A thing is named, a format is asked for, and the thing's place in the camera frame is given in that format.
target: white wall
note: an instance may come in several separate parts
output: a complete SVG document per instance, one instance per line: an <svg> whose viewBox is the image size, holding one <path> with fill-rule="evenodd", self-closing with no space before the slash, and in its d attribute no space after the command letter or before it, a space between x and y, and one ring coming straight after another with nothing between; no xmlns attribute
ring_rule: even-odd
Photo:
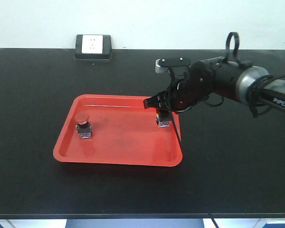
<svg viewBox="0 0 285 228"><path fill-rule="evenodd" d="M113 48L285 49L285 0L0 0L0 48L74 48L110 34Z"/></svg>

